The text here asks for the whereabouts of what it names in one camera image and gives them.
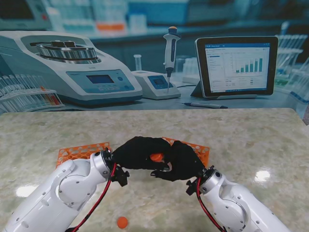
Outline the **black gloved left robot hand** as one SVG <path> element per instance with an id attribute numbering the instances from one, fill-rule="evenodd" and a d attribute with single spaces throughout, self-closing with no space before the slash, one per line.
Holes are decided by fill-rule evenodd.
<path id="1" fill-rule="evenodd" d="M 168 165 L 154 162 L 150 156 L 161 153 L 169 158 L 170 148 L 170 144 L 162 138 L 136 136 L 117 148 L 112 154 L 112 160 L 126 169 L 162 171 Z"/>

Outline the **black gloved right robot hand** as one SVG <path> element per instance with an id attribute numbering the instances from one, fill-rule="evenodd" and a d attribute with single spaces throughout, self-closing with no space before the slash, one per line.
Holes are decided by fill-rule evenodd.
<path id="1" fill-rule="evenodd" d="M 167 161 L 171 163 L 171 171 L 164 172 L 154 170 L 151 176 L 167 181 L 188 180 L 205 168 L 193 148 L 180 141 L 175 141 L 165 154 Z"/>

